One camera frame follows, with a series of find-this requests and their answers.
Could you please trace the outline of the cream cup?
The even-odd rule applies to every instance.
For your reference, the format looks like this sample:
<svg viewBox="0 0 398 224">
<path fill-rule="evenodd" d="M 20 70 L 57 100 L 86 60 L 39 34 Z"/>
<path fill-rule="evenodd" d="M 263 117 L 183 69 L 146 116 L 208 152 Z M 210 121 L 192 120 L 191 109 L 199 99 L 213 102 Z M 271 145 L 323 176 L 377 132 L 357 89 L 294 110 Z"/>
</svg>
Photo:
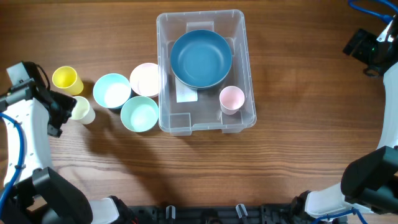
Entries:
<svg viewBox="0 0 398 224">
<path fill-rule="evenodd" d="M 74 96 L 76 105 L 72 110 L 71 119 L 81 124 L 90 124 L 95 119 L 95 111 L 90 105 L 90 102 L 82 96 Z"/>
</svg>

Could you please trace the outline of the yellow cup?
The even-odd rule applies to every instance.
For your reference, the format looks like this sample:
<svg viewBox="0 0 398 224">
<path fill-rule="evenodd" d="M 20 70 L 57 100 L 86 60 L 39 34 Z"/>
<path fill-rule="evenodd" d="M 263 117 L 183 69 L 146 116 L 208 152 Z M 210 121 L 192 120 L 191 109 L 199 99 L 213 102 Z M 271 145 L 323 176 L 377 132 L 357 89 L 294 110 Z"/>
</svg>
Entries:
<svg viewBox="0 0 398 224">
<path fill-rule="evenodd" d="M 84 89 L 83 82 L 76 70 L 69 66 L 62 66 L 56 69 L 52 75 L 52 82 L 57 88 L 71 95 L 79 95 Z"/>
</svg>

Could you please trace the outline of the mint green bowl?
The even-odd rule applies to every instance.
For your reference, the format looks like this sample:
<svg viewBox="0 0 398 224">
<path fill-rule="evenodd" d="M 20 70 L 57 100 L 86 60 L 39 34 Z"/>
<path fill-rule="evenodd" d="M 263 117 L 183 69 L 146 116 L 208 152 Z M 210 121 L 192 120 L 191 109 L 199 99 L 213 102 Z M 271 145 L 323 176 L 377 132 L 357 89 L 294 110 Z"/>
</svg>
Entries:
<svg viewBox="0 0 398 224">
<path fill-rule="evenodd" d="M 159 107 L 152 98 L 135 96 L 125 102 L 120 116 L 125 128 L 142 133 L 152 129 L 158 122 Z"/>
</svg>

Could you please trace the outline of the pink bowl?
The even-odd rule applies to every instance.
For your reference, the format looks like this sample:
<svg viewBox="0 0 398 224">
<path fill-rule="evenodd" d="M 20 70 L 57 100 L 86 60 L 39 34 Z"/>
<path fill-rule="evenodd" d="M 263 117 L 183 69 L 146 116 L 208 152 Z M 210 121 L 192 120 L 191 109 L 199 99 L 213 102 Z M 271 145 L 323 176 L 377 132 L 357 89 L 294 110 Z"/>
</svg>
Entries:
<svg viewBox="0 0 398 224">
<path fill-rule="evenodd" d="M 132 90 L 141 96 L 156 97 L 159 94 L 159 66 L 155 63 L 142 63 L 130 74 Z"/>
</svg>

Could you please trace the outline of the pink cup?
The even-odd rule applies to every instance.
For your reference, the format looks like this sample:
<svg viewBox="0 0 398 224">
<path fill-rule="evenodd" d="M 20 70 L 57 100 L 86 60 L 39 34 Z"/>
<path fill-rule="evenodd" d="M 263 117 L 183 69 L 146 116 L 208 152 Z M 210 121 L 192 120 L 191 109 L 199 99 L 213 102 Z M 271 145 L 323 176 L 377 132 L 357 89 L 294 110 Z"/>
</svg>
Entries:
<svg viewBox="0 0 398 224">
<path fill-rule="evenodd" d="M 227 86 L 220 92 L 220 106 L 224 114 L 235 114 L 245 102 L 243 91 L 236 86 Z"/>
</svg>

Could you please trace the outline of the dark blue plate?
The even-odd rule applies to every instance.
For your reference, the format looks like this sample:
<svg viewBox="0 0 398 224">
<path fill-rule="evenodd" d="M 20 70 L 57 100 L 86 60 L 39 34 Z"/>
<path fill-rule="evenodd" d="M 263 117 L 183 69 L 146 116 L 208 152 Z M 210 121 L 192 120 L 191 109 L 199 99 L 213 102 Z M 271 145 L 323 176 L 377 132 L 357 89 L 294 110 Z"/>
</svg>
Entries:
<svg viewBox="0 0 398 224">
<path fill-rule="evenodd" d="M 210 30 L 193 30 L 177 39 L 170 53 L 174 75 L 228 75 L 233 54 L 227 41 Z"/>
</svg>

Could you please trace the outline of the cream plate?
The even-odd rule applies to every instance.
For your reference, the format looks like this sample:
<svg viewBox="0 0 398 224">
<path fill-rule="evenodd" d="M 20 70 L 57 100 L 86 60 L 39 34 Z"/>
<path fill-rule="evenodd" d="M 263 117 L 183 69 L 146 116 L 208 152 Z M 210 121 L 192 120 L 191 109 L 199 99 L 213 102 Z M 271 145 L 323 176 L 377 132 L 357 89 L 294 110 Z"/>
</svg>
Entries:
<svg viewBox="0 0 398 224">
<path fill-rule="evenodd" d="M 224 76 L 215 76 L 215 75 L 205 75 L 205 76 L 183 76 L 183 75 L 175 75 L 176 79 L 182 82 L 185 86 L 197 90 L 206 90 L 210 88 L 214 88 L 220 84 L 222 84 L 227 75 Z"/>
</svg>

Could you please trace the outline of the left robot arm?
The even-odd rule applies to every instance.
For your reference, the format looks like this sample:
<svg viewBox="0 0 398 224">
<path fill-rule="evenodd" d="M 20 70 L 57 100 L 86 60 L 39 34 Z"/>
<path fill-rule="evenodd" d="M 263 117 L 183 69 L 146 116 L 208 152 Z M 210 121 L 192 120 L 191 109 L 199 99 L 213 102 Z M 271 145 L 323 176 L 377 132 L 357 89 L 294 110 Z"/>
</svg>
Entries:
<svg viewBox="0 0 398 224">
<path fill-rule="evenodd" d="M 1 195 L 4 223 L 131 223 L 134 215 L 115 196 L 89 201 L 52 168 L 49 136 L 72 116 L 77 100 L 42 81 L 19 78 L 1 96 L 9 167 Z"/>
</svg>

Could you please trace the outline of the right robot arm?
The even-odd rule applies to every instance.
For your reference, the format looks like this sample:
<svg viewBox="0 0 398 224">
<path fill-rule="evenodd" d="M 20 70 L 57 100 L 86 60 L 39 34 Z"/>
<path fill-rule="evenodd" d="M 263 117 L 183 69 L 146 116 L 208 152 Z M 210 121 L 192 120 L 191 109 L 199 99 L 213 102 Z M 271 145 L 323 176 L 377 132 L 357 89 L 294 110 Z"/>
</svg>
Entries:
<svg viewBox="0 0 398 224">
<path fill-rule="evenodd" d="M 311 223 L 356 215 L 397 213 L 397 27 L 388 25 L 379 37 L 360 29 L 343 52 L 376 72 L 386 94 L 382 134 L 375 151 L 353 161 L 341 182 L 295 197 L 290 215 Z"/>
</svg>

